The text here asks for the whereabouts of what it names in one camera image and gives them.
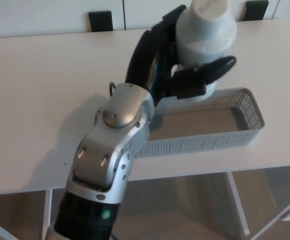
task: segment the white bottle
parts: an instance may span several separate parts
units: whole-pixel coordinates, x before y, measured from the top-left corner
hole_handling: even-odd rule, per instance
[[[198,68],[223,57],[237,35],[230,0],[193,0],[178,18],[177,51],[185,68]]]

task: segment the white table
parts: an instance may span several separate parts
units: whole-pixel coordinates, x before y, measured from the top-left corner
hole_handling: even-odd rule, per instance
[[[143,32],[0,39],[0,194],[65,186],[108,83],[124,82]],[[247,147],[138,158],[131,181],[290,166],[290,24],[240,22],[230,54],[238,63],[218,89],[250,89],[265,128]]]

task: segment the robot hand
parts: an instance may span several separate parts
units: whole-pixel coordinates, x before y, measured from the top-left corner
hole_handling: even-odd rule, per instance
[[[175,29],[184,5],[145,31],[132,56],[125,83],[95,116],[92,131],[77,148],[54,225],[46,240],[109,240],[132,170],[133,159],[149,139],[149,123],[162,98],[206,94],[206,86],[228,72],[228,56],[195,70],[178,64]]]

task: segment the perforated basket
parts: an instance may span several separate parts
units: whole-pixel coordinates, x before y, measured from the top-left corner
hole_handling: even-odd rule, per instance
[[[156,107],[155,118],[163,120],[158,128],[151,126],[150,140],[138,158],[245,146],[265,125],[246,88],[219,90],[202,102],[165,98]]]

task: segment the green indicator light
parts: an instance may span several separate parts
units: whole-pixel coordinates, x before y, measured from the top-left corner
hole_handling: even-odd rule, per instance
[[[103,211],[102,215],[101,215],[101,219],[105,220],[105,219],[109,219],[111,215],[110,210],[105,210]]]

